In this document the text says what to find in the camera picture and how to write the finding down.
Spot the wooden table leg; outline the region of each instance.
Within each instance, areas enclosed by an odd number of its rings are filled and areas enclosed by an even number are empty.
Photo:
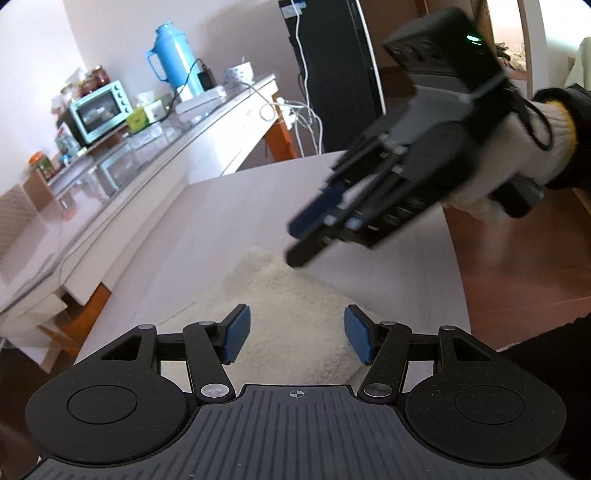
[[[297,150],[294,145],[294,141],[291,138],[291,134],[283,121],[283,115],[278,106],[275,107],[279,118],[271,126],[269,131],[265,134],[265,141],[271,150],[273,160],[275,162],[293,160],[298,158]]]
[[[90,297],[88,303],[84,306],[78,305],[73,299],[72,301],[64,299],[69,305],[66,310],[66,319],[62,320],[58,318],[56,320],[56,326],[64,335],[60,335],[43,325],[39,329],[52,340],[56,341],[62,350],[73,357],[77,357],[86,337],[88,337],[90,330],[92,330],[110,296],[111,292],[109,289],[103,284],[100,284],[92,294],[92,297]]]

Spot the black sleeve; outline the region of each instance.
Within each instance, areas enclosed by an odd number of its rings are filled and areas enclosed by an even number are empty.
[[[569,165],[552,180],[549,189],[580,187],[591,190],[591,92],[580,85],[568,88],[548,88],[535,94],[534,102],[557,100],[573,118],[577,132],[577,148]]]

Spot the kitchen counter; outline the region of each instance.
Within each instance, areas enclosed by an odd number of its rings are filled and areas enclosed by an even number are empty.
[[[277,91],[273,75],[254,87],[267,101]],[[185,186],[238,169],[275,121],[261,118],[262,105],[248,89],[195,125],[171,117],[163,125],[166,141],[135,150],[128,178],[113,192],[89,180],[94,162],[60,196],[61,205],[41,211],[0,260],[0,335],[10,338],[53,317],[65,308],[64,291],[85,304],[102,281],[114,287]]]

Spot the hand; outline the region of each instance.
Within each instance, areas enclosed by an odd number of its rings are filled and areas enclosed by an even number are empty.
[[[554,135],[551,151],[540,150],[512,113],[491,134],[478,158],[476,173],[447,199],[446,203],[465,210],[486,222],[499,223],[507,218],[501,205],[488,196],[500,185],[521,173],[539,185],[545,185],[564,170],[573,153],[570,117],[556,103],[535,104],[550,122]],[[532,113],[532,125],[544,143],[548,133],[539,117]]]

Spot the orange jar lid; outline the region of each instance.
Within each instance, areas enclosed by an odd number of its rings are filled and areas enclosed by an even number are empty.
[[[29,165],[34,165],[43,156],[43,152],[37,152],[31,158],[29,158]]]

